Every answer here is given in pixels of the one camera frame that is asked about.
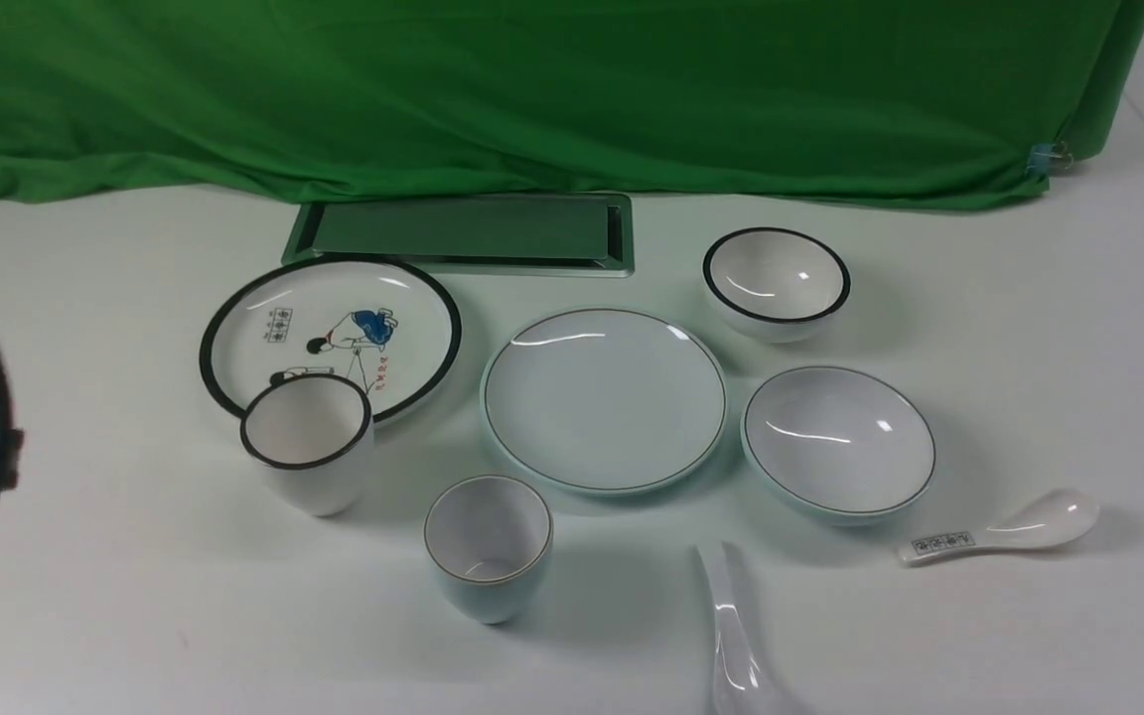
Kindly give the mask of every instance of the green tray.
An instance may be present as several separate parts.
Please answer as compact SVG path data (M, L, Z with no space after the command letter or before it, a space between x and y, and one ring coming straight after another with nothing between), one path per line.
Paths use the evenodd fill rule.
M620 193L304 205L281 263L341 253L436 271L623 277L635 270L629 198Z

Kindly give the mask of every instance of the white spoon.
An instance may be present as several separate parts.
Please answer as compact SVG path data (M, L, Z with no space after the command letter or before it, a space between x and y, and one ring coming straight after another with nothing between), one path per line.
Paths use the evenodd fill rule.
M899 547L905 566L921 566L956 556L988 551L1034 551L1081 538L1094 529L1101 506L1089 494L1055 488L1017 515L980 532L953 532L913 539Z
M697 551L713 596L713 709L718 715L787 715L791 698L771 682L749 649L726 571L726 545L702 542Z

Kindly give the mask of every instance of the black-rimmed cup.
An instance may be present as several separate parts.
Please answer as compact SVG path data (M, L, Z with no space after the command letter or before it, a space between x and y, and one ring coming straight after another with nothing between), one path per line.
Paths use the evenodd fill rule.
M704 255L704 291L736 331L765 342L816 334L850 295L850 272L827 245L779 228L737 230Z
M501 623L532 602L545 579L554 519L530 485L483 475L435 500L423 538L448 602L480 623Z
M264 484L312 516L350 507L373 459L373 407L363 389L336 375L299 375L264 389L240 432Z

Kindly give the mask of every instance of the white cup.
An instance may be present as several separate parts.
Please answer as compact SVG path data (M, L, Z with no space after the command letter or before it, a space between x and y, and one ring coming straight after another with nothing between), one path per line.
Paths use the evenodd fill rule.
M444 596L480 623L501 623L527 606L545 579L554 519L530 485L484 475L442 493L423 535Z
M373 407L352 381L299 375L254 398L241 444L281 499L308 515L336 515L359 496L373 458Z

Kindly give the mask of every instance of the green cloth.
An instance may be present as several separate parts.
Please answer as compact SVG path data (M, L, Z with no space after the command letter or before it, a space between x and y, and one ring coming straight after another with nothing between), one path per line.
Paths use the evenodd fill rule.
M1030 198L1144 0L0 0L0 198Z

